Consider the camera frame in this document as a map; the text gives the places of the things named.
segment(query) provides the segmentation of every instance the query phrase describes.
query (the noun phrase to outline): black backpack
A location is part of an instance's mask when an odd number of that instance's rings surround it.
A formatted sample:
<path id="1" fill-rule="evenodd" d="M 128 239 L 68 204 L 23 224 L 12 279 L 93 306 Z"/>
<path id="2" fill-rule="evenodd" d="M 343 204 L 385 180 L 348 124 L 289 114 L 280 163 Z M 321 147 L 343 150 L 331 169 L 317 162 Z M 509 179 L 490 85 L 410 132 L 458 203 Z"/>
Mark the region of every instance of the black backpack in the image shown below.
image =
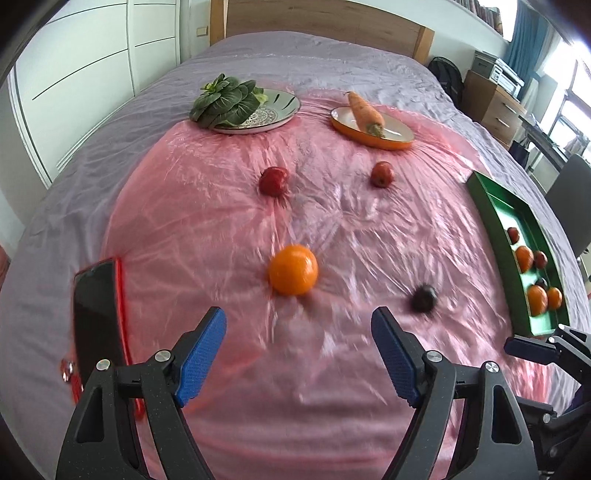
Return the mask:
<path id="1" fill-rule="evenodd" d="M 460 108 L 462 93 L 464 91 L 464 82 L 462 82 L 460 70 L 452 62 L 443 57 L 432 59 L 428 68 L 441 84 L 443 91 L 452 99 L 456 108 Z"/>

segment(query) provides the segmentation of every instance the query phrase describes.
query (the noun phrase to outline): metal screw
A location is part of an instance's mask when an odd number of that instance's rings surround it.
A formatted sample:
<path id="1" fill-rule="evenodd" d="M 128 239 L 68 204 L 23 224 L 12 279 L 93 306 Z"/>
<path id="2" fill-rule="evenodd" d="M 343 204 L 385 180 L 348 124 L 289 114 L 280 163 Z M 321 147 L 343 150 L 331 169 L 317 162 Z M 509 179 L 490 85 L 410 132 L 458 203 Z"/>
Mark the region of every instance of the metal screw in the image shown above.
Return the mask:
<path id="1" fill-rule="evenodd" d="M 110 366 L 111 362 L 109 362 L 106 358 L 103 358 L 96 363 L 97 370 L 107 370 Z"/>
<path id="2" fill-rule="evenodd" d="M 500 370 L 499 366 L 494 362 L 485 363 L 484 368 L 486 368 L 491 374 L 496 374 Z"/>
<path id="3" fill-rule="evenodd" d="M 436 364 L 437 362 L 440 362 L 441 360 L 443 360 L 443 355 L 440 354 L 437 350 L 429 350 L 427 352 L 427 359 L 430 362 L 433 362 L 434 364 Z"/>
<path id="4" fill-rule="evenodd" d="M 157 362 L 165 362 L 167 360 L 170 360 L 170 352 L 168 350 L 160 350 L 159 352 L 156 352 L 156 355 L 154 355 L 154 359 Z"/>

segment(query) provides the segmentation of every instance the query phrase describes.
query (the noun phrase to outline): blue gripper pad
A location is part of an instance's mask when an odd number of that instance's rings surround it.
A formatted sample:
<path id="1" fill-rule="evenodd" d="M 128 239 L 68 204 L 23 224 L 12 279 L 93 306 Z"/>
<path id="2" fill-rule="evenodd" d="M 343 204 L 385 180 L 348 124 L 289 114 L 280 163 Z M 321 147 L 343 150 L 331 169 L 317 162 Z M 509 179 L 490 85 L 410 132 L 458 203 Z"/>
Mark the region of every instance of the blue gripper pad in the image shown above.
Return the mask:
<path id="1" fill-rule="evenodd" d="M 421 402 L 421 394 L 417 389 L 414 364 L 379 309 L 374 310 L 372 314 L 371 333 L 396 394 L 405 399 L 411 407 L 417 408 Z"/>
<path id="2" fill-rule="evenodd" d="M 549 365 L 558 359 L 555 346 L 535 338 L 519 335 L 509 337 L 505 341 L 505 353 L 541 365 Z"/>
<path id="3" fill-rule="evenodd" d="M 181 366 L 180 381 L 175 394 L 181 407 L 199 395 L 225 335 L 226 314 L 218 309 Z"/>

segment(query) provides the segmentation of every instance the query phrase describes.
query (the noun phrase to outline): white wardrobe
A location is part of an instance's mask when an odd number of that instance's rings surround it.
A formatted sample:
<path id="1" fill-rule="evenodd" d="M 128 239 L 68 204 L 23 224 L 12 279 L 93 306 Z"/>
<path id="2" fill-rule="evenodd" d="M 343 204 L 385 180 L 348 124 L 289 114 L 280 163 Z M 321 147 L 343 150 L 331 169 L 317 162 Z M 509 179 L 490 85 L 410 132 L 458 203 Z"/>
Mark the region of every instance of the white wardrobe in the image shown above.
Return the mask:
<path id="1" fill-rule="evenodd" d="M 70 0 L 9 78 L 21 137 L 49 186 L 82 142 L 180 64 L 180 0 Z"/>

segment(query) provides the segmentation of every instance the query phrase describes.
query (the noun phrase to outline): window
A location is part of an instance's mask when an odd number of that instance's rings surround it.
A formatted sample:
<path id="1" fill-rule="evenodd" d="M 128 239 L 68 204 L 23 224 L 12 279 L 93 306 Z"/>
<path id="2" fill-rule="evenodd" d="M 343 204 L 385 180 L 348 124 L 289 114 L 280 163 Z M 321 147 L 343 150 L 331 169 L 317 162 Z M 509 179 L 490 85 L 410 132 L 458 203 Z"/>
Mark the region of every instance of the window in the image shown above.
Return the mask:
<path id="1" fill-rule="evenodd" d="M 575 58 L 573 48 L 561 42 L 549 59 L 544 73 L 557 83 L 542 130 L 559 147 L 582 153 L 591 161 L 591 77 L 585 66 Z"/>

